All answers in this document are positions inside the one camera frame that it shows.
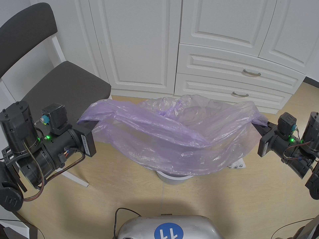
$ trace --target wooden floor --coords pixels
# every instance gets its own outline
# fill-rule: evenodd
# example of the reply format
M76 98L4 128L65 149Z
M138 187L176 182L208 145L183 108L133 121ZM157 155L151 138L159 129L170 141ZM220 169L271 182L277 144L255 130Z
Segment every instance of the wooden floor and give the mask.
M113 98L134 103L143 100ZM277 123L283 112L289 112L297 118L302 134L311 111L319 111L319 89L303 83L281 111L266 116ZM310 173L299 179L275 153L259 157L257 146L244 158L246 169L225 168L180 185L164 184L154 171L109 144L97 142L96 149L93 158L70 170L90 183L87 188L58 176L45 186L40 198L23 204L19 213L38 226L46 239L112 238L118 207L143 216L203 215L225 238L242 239L269 239L279 227L318 214L319 200L313 200L304 186ZM35 192L30 190L25 195ZM118 228L132 217L132 213L120 211ZM292 237L305 223L285 227L274 238Z

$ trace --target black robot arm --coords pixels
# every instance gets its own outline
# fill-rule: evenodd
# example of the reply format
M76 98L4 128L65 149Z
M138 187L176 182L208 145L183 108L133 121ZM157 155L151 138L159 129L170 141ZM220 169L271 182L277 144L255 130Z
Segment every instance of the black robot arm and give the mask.
M19 210L23 201L36 199L48 181L84 160L85 156L92 157L96 153L91 131L97 121L72 125L67 120L63 105L54 103L42 109L38 122L46 125L49 131L44 136L35 128L27 102L16 102L2 110L0 123L9 146L2 150L4 162L0 162L0 204L6 210ZM80 152L82 157L64 168L66 160L75 152ZM51 175L58 168L63 169ZM19 170L40 190L36 195L23 197L22 191L27 189L20 180Z
M274 151L281 161L287 164L300 178L309 169L312 174L306 183L313 199L319 199L319 166L312 165L319 158L319 113L310 114L308 124L301 139L295 137L297 119L289 113L282 114L278 124L268 122L268 126L253 124L262 136L259 142L258 155L263 157L270 150Z

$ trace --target drawer handle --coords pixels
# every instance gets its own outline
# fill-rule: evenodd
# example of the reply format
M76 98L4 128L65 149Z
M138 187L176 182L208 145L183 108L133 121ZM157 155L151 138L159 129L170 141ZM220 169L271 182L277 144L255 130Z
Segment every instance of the drawer handle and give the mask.
M249 97L249 94L240 95L240 94L235 93L235 91L233 92L233 95L234 95L234 96L241 97L241 98Z
M251 72L247 71L246 69L244 69L243 72L246 73L246 74L253 75L253 76L261 76L261 73L257 73L257 74L251 73Z

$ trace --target plastic bag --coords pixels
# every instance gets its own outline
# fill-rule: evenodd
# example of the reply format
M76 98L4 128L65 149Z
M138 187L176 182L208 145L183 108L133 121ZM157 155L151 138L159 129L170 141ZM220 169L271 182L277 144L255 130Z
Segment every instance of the plastic bag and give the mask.
M267 125L253 102L230 105L199 95L138 105L100 100L79 122L84 120L99 121L95 141L112 144L148 169L176 175L203 175L227 167L259 142L251 122Z

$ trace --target gray chair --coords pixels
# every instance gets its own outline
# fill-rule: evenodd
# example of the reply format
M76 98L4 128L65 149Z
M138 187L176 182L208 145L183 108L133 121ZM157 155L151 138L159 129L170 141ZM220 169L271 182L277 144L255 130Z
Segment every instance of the gray chair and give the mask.
M53 11L44 2L32 5L10 18L0 28L0 78L20 58L49 37L53 37L57 53L64 58L56 33ZM41 109L52 103L60 103L65 105L68 119L74 123L91 103L110 96L110 84L63 60L23 98L29 103L34 121L42 115Z

